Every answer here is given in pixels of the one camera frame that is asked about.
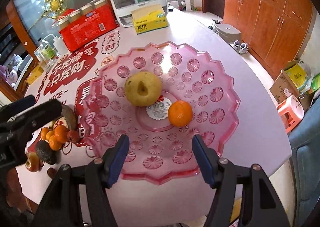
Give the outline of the orange mandarin cluster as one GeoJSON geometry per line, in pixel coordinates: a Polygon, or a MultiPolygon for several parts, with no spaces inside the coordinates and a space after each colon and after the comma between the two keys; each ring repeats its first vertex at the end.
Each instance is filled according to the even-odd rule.
{"type": "Polygon", "coordinates": [[[46,136],[47,136],[47,133],[50,132],[50,129],[48,127],[43,127],[41,129],[41,140],[46,140],[46,136]]]}
{"type": "Polygon", "coordinates": [[[65,144],[68,141],[67,133],[69,132],[69,129],[64,125],[58,125],[54,129],[54,135],[56,140],[59,143],[65,144]]]}
{"type": "Polygon", "coordinates": [[[59,151],[59,150],[61,150],[63,144],[61,142],[57,141],[57,138],[55,135],[52,135],[49,138],[49,146],[53,151],[59,151]]]}

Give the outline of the small yellow-orange mandarin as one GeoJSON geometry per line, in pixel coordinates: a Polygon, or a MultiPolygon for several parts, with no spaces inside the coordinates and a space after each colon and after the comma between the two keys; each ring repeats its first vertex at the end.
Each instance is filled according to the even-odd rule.
{"type": "Polygon", "coordinates": [[[54,131],[48,131],[46,134],[46,140],[49,141],[49,139],[54,135],[54,131]]]}

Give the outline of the red apple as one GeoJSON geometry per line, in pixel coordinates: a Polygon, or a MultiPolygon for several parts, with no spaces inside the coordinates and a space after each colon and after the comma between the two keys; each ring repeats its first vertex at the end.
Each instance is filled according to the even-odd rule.
{"type": "Polygon", "coordinates": [[[26,152],[27,161],[25,167],[30,172],[37,172],[40,170],[40,159],[35,152],[26,152]]]}

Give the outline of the dark green avocado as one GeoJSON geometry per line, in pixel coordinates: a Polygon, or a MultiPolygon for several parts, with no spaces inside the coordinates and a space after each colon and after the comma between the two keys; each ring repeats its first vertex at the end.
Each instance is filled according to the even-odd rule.
{"type": "Polygon", "coordinates": [[[44,140],[37,142],[35,146],[35,153],[40,160],[48,163],[49,165],[54,165],[57,162],[56,151],[52,150],[49,143],[44,140]]]}

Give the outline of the yellow pear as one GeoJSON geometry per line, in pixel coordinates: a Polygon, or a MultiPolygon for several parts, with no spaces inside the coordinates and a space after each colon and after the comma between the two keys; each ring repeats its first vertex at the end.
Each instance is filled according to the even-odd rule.
{"type": "Polygon", "coordinates": [[[162,82],[148,71],[140,71],[130,76],[125,82],[125,96],[136,107],[154,104],[161,95],[162,82]]]}

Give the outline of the yellow flat box left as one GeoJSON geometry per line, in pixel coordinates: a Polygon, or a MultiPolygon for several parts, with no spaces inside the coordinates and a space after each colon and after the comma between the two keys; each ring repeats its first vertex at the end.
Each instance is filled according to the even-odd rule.
{"type": "Polygon", "coordinates": [[[26,79],[26,82],[29,85],[32,85],[42,74],[44,70],[40,65],[37,65],[29,74],[28,78],[26,79]]]}

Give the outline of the clear plastic bottle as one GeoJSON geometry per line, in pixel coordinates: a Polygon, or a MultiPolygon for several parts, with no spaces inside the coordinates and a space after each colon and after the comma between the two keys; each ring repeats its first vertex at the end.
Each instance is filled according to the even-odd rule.
{"type": "Polygon", "coordinates": [[[48,40],[39,38],[38,42],[39,42],[40,52],[43,55],[43,58],[45,58],[46,60],[53,61],[56,58],[56,53],[53,47],[48,42],[48,40]]]}

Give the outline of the printed pink tablecloth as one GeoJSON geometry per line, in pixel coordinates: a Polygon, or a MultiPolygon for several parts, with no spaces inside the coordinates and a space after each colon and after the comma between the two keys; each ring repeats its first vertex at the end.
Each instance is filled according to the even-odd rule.
{"type": "Polygon", "coordinates": [[[28,87],[37,104],[56,99],[75,109],[81,145],[66,144],[60,164],[87,165],[97,152],[130,138],[123,172],[107,191],[119,226],[159,226],[209,212],[214,191],[191,149],[195,134],[235,165],[273,174],[291,156],[288,136],[261,81],[221,38],[174,10],[166,28],[137,35],[118,27],[68,54],[28,87]],[[164,97],[193,109],[185,127],[154,120],[125,97],[129,76],[149,71],[164,97]]]}

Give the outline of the red drink pack box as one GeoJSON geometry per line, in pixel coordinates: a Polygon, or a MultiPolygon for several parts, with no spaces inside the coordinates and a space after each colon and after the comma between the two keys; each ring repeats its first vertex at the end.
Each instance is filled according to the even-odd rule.
{"type": "Polygon", "coordinates": [[[67,10],[53,24],[71,52],[117,27],[108,0],[93,0],[76,10],[67,10]]]}

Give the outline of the pink plastic stool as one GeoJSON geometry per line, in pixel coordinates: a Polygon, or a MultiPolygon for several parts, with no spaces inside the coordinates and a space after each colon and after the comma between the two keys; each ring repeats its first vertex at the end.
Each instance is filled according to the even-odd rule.
{"type": "Polygon", "coordinates": [[[286,133],[291,132],[304,118],[304,109],[298,98],[293,95],[277,105],[277,111],[286,133]]]}

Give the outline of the pink plastic fruit bowl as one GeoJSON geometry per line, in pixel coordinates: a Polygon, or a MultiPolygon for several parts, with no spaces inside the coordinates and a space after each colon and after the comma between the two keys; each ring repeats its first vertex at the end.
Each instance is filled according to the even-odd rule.
{"type": "Polygon", "coordinates": [[[197,175],[193,136],[201,135],[209,148],[222,154],[239,124],[240,98],[233,82],[220,61],[188,44],[133,48],[91,81],[81,117],[84,140],[100,157],[127,135],[130,147],[121,171],[126,180],[161,185],[197,175]],[[136,107],[125,96],[126,80],[140,71],[151,72],[162,82],[161,96],[148,107],[136,107]],[[178,100],[188,102],[193,110],[191,122],[184,127],[175,127],[168,119],[169,107],[178,100]]]}

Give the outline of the cardboard box with bags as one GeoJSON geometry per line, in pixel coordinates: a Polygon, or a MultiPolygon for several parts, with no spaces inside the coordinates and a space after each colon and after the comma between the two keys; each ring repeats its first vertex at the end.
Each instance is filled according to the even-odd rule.
{"type": "Polygon", "coordinates": [[[298,98],[307,111],[319,96],[319,70],[302,60],[289,61],[270,88],[275,105],[288,97],[298,98]]]}

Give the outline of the white countertop appliance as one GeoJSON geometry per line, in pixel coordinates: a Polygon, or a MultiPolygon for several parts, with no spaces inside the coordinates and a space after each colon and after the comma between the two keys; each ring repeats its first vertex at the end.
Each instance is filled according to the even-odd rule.
{"type": "Polygon", "coordinates": [[[132,11],[151,5],[161,5],[165,15],[168,14],[168,0],[110,0],[116,19],[123,27],[133,25],[132,11]]]}

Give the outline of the yellow tissue box right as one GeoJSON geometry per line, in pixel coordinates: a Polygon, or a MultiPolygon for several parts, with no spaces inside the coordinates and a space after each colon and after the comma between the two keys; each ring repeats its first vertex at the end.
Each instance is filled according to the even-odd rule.
{"type": "Polygon", "coordinates": [[[131,12],[137,35],[168,27],[168,21],[160,4],[144,6],[131,12]]]}

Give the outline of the orange wooden cabinets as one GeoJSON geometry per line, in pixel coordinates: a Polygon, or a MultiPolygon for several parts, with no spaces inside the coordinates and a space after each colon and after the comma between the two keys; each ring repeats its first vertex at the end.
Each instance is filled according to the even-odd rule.
{"type": "Polygon", "coordinates": [[[312,24],[311,0],[225,0],[223,21],[272,78],[298,58],[312,24]]]}

